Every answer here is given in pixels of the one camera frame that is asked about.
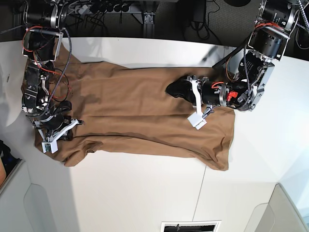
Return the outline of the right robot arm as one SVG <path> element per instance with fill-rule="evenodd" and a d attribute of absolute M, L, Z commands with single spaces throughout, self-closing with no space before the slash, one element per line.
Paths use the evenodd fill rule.
<path fill-rule="evenodd" d="M 69 83 L 65 71 L 56 69 L 68 3 L 65 0 L 28 0 L 23 13 L 26 32 L 22 40 L 22 54 L 27 57 L 23 79 L 22 110 L 41 134 L 44 142 L 58 139 L 71 141 L 72 128 L 82 122 L 72 119 L 68 112 L 72 104 L 67 97 L 56 99 L 61 80 Z"/>

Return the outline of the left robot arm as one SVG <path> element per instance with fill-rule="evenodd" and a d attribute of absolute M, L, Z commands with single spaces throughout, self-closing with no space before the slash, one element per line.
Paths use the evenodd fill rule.
<path fill-rule="evenodd" d="M 226 72 L 227 80 L 218 82 L 206 77 L 183 76 L 169 84 L 166 93 L 190 102 L 196 109 L 193 117 L 197 119 L 205 119 L 218 106 L 252 111 L 275 68 L 272 61 L 283 56 L 299 16 L 306 15 L 307 4 L 305 0 L 262 1 L 251 34 L 213 65 L 214 69 L 227 67 L 230 59 L 243 51 L 236 74 Z"/>

